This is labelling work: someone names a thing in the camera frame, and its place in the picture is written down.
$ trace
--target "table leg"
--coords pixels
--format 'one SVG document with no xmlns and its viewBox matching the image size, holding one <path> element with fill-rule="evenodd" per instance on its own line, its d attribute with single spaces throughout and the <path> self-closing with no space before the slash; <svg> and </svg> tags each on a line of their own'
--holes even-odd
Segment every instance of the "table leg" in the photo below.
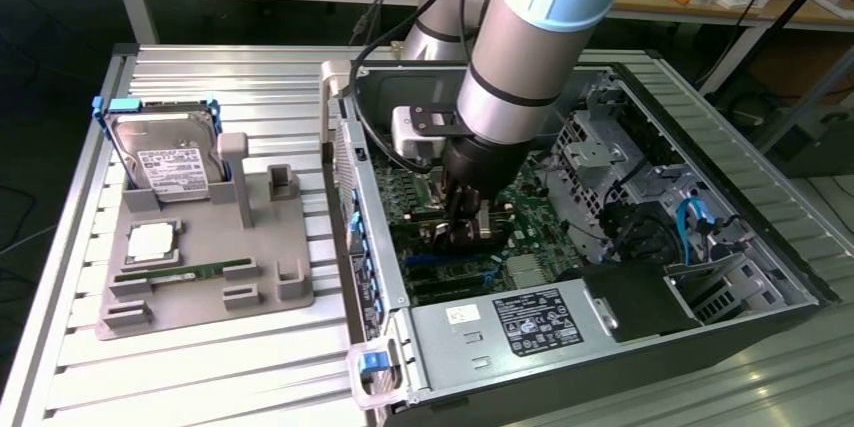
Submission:
<svg viewBox="0 0 854 427">
<path fill-rule="evenodd" d="M 738 38 L 736 45 L 733 45 L 733 48 L 724 56 L 724 60 L 718 64 L 718 67 L 709 76 L 709 80 L 706 80 L 706 83 L 704 83 L 700 88 L 701 94 L 706 95 L 709 92 L 718 90 L 718 87 L 724 84 L 724 81 L 736 70 L 736 67 L 738 67 L 738 64 L 742 63 L 748 52 L 750 52 L 750 49 L 760 40 L 760 37 L 762 37 L 762 34 L 765 34 L 766 30 L 768 26 L 749 27 L 748 30 L 745 30 L 745 33 Z"/>
<path fill-rule="evenodd" d="M 704 24 L 681 22 L 677 26 L 677 32 L 674 33 L 674 46 L 680 49 L 692 50 L 694 48 L 694 37 L 697 37 L 702 26 Z"/>
<path fill-rule="evenodd" d="M 789 132 L 798 121 L 820 107 L 822 98 L 828 92 L 833 90 L 834 85 L 840 83 L 854 68 L 854 46 L 849 48 L 845 55 L 837 60 L 825 76 L 821 78 L 813 89 L 806 93 L 789 113 L 777 122 L 773 122 L 756 134 L 754 144 L 760 152 L 766 153 L 784 135 Z"/>
<path fill-rule="evenodd" d="M 154 19 L 151 18 L 146 0 L 122 0 L 122 2 L 124 3 L 124 10 L 128 13 L 128 20 L 134 28 L 136 42 L 140 44 L 159 43 L 158 29 Z"/>
</svg>

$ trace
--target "metal bracket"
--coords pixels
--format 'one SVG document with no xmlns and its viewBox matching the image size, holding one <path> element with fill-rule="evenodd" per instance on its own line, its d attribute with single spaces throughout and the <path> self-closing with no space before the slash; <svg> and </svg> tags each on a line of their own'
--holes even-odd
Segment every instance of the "metal bracket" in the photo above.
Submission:
<svg viewBox="0 0 854 427">
<path fill-rule="evenodd" d="M 685 264 L 674 264 L 665 267 L 665 273 L 669 276 L 696 274 L 708 270 L 717 270 L 748 262 L 748 256 L 744 253 L 732 254 L 714 262 L 686 266 Z"/>
<path fill-rule="evenodd" d="M 321 64 L 321 145 L 330 141 L 330 99 L 350 86 L 349 60 L 327 60 Z"/>
<path fill-rule="evenodd" d="M 415 132 L 425 137 L 471 137 L 475 135 L 457 116 L 457 105 L 454 104 L 427 104 L 410 107 L 410 118 Z"/>
</svg>

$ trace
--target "floor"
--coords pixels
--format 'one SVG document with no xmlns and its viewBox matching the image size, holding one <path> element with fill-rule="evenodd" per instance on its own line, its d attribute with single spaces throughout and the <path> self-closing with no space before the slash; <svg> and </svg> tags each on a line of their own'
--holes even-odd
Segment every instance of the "floor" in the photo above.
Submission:
<svg viewBox="0 0 854 427">
<path fill-rule="evenodd" d="M 365 9 L 270 0 L 150 0 L 150 7 L 163 43 L 282 45 L 346 44 Z M 58 222 L 112 45 L 134 36 L 120 0 L 0 0 L 0 12 L 10 14 L 0 20 L 2 251 Z M 386 7 L 383 30 L 410 12 Z M 656 49 L 693 79 L 714 63 L 730 31 L 705 27 L 685 39 L 676 30 L 673 24 L 609 19 L 590 47 Z M 752 88 L 749 79 L 741 83 L 748 86 L 734 91 Z M 48 231 L 0 254 L 0 391 L 51 236 Z"/>
</svg>

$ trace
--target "sticker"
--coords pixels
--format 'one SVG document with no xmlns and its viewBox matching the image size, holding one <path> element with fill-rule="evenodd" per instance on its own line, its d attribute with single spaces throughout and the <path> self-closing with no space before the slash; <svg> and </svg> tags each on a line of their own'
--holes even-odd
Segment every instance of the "sticker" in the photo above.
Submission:
<svg viewBox="0 0 854 427">
<path fill-rule="evenodd" d="M 146 150 L 138 153 L 148 183 L 158 195 L 209 189 L 199 149 Z"/>
<path fill-rule="evenodd" d="M 585 341 L 558 289 L 505 297 L 494 300 L 493 304 L 517 356 L 525 357 Z"/>
<path fill-rule="evenodd" d="M 481 312 L 478 312 L 478 306 L 475 304 L 450 307 L 445 309 L 445 313 L 449 316 L 449 323 L 451 325 L 481 320 Z"/>
</svg>

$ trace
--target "hard drive label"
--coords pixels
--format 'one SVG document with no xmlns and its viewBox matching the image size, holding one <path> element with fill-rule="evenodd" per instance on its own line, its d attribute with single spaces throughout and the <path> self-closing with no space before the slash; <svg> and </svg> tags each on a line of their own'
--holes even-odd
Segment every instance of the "hard drive label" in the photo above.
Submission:
<svg viewBox="0 0 854 427">
<path fill-rule="evenodd" d="M 558 289 L 505 297 L 493 304 L 519 357 L 585 341 Z"/>
<path fill-rule="evenodd" d="M 207 190 L 209 179 L 199 149 L 146 150 L 138 155 L 158 195 Z"/>
</svg>

